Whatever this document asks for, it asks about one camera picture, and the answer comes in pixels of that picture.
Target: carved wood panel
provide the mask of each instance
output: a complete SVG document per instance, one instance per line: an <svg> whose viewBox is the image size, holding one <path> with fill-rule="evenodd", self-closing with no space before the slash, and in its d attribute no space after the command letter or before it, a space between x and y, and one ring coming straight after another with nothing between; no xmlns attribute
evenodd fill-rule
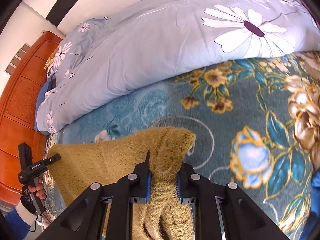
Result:
<svg viewBox="0 0 320 240"><path fill-rule="evenodd" d="M6 112L29 124L34 123L36 100L41 87L35 82L20 77L12 91Z"/></svg>

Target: finger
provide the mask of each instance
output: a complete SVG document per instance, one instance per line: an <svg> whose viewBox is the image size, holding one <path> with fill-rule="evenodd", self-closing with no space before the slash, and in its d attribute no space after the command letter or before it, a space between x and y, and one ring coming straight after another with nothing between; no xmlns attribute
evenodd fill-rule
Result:
<svg viewBox="0 0 320 240"><path fill-rule="evenodd" d="M47 198L47 194L43 194L39 197L40 199L46 199Z"/></svg>
<svg viewBox="0 0 320 240"><path fill-rule="evenodd" d="M43 194L45 194L44 188L36 192L36 196L37 196L37 197L40 197L40 196L42 196Z"/></svg>
<svg viewBox="0 0 320 240"><path fill-rule="evenodd" d="M37 187L36 187L37 191L43 189L43 184L38 184Z"/></svg>
<svg viewBox="0 0 320 240"><path fill-rule="evenodd" d="M30 185L28 185L28 189L29 189L30 192L36 192L37 191L37 189L35 187L32 187Z"/></svg>

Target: sweater sleeve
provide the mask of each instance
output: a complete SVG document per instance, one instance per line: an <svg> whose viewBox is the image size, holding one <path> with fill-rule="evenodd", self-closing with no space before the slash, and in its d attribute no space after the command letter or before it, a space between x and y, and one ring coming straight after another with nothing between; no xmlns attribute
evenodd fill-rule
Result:
<svg viewBox="0 0 320 240"><path fill-rule="evenodd" d="M21 202L13 210L11 210L5 217L11 230L18 238L24 240L27 236L29 229L34 224L36 215L31 214Z"/></svg>
<svg viewBox="0 0 320 240"><path fill-rule="evenodd" d="M312 176L311 179L311 207L310 215L303 228L300 240L306 240L315 229L320 221L320 169Z"/></svg>

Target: bed headboard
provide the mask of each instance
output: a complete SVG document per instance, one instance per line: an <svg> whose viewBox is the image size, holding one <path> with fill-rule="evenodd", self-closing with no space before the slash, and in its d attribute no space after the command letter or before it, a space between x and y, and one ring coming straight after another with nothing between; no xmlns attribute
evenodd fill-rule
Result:
<svg viewBox="0 0 320 240"><path fill-rule="evenodd" d="M22 185L18 145L32 148L33 162L43 158L46 136L34 130L36 100L46 82L44 64L61 38L45 32L27 51L0 97L0 200L18 204Z"/></svg>

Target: black glove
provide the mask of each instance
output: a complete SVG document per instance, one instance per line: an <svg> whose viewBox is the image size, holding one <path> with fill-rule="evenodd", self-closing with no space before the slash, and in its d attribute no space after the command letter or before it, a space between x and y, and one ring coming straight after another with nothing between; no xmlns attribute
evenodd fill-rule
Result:
<svg viewBox="0 0 320 240"><path fill-rule="evenodd" d="M22 205L31 213L31 214L35 214L36 213L36 208L33 205L31 196L30 196L31 192L28 189L28 185L24 185L22 187L22 196L20 198L20 201L22 203Z"/></svg>

